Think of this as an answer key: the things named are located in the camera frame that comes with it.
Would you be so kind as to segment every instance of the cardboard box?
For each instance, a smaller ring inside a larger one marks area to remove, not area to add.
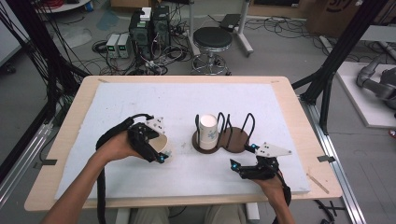
[[[315,0],[300,0],[297,7],[267,6],[250,3],[247,14],[250,16],[278,16],[305,19],[311,12]]]
[[[306,30],[315,35],[339,37],[359,10],[357,2],[317,0],[306,19]]]

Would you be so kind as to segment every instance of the stool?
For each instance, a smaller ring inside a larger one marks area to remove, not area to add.
[[[217,75],[228,71],[225,60],[214,52],[224,51],[231,46],[233,38],[230,33],[219,27],[203,27],[194,32],[192,40],[201,54],[192,59],[191,72]]]

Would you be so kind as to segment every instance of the white paper sheet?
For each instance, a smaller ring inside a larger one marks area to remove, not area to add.
[[[193,148],[195,116],[206,113],[217,116],[219,112],[230,114],[232,125],[239,128],[246,115],[252,113],[256,127],[250,143],[261,145],[266,141],[291,150],[291,156],[278,158],[285,179],[293,193],[310,190],[271,85],[103,83],[70,151],[55,198],[62,195],[86,164],[97,139],[138,113],[164,117],[166,135],[176,156],[168,164],[137,158],[111,162],[106,166],[107,198],[260,193],[256,184],[241,179],[230,168],[230,159],[242,165],[256,164],[254,154],[246,151],[233,154],[223,148],[213,154],[201,154]],[[247,133],[251,123],[247,122]],[[96,198],[96,186],[90,198]]]

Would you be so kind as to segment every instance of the paper cup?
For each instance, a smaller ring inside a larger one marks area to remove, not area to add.
[[[202,115],[199,120],[199,130],[200,139],[197,139],[199,147],[206,150],[214,148],[219,138],[218,119],[211,114]]]
[[[161,134],[160,136],[150,139],[148,142],[158,153],[163,153],[168,156],[165,163],[172,161],[175,158],[174,148],[172,144],[168,141],[166,135]]]

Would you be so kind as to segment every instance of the table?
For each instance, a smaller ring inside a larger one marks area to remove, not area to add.
[[[342,191],[327,162],[317,157],[324,153],[302,110],[300,103],[285,77],[86,77],[64,120],[64,124],[49,152],[48,159],[58,160],[55,166],[43,166],[26,200],[28,211],[46,211],[55,203],[54,195],[62,178],[63,168],[70,148],[73,146],[81,122],[88,111],[96,88],[103,82],[119,83],[264,83],[270,84],[276,94],[291,138],[309,181],[311,191],[293,195],[293,200],[341,197]],[[107,200],[108,207],[145,207],[163,205],[192,205],[212,203],[250,203],[265,201],[263,194],[233,196],[186,196],[168,198],[139,198]],[[96,207],[96,201],[87,201],[84,208]]]

